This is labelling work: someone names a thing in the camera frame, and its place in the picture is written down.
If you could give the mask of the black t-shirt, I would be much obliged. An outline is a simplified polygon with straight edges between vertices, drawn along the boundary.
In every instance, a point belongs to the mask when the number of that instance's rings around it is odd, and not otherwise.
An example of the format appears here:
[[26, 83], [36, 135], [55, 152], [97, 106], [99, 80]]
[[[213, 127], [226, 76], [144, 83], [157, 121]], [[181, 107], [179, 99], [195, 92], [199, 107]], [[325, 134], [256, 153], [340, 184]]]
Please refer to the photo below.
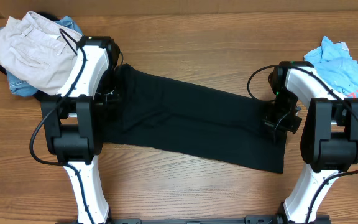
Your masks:
[[152, 147], [281, 174], [285, 140], [264, 125], [268, 104], [140, 72], [115, 75], [120, 100], [104, 110], [105, 142]]

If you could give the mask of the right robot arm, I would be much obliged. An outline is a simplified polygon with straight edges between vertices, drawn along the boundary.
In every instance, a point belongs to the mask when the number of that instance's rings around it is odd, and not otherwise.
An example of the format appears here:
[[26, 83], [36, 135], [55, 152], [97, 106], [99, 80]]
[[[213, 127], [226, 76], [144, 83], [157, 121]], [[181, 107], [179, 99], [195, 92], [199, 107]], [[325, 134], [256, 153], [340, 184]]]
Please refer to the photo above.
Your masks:
[[304, 126], [300, 151], [303, 170], [276, 215], [265, 223], [330, 223], [317, 214], [333, 183], [352, 175], [358, 163], [358, 98], [347, 98], [324, 82], [309, 62], [270, 66], [275, 94], [264, 125], [275, 142]]

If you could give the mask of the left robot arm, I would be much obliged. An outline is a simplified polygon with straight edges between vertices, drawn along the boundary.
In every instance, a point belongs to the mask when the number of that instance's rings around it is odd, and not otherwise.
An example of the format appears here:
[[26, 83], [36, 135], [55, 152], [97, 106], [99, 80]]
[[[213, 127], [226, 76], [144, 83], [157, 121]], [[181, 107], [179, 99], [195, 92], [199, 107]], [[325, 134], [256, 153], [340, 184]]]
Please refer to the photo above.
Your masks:
[[96, 110], [104, 106], [102, 82], [120, 55], [111, 37], [83, 36], [75, 45], [74, 66], [56, 95], [41, 104], [48, 150], [68, 174], [78, 208], [76, 223], [111, 223], [111, 212], [99, 176]]

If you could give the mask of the light blue printed t-shirt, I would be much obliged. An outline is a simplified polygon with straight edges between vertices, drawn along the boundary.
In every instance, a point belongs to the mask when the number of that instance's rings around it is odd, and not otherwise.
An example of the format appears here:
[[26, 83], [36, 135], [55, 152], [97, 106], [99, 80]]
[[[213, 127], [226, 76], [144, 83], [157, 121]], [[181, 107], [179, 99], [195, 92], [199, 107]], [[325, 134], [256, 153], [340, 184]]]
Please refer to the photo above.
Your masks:
[[348, 98], [358, 98], [358, 62], [350, 56], [346, 43], [334, 43], [324, 36], [321, 45], [303, 58], [333, 89]]

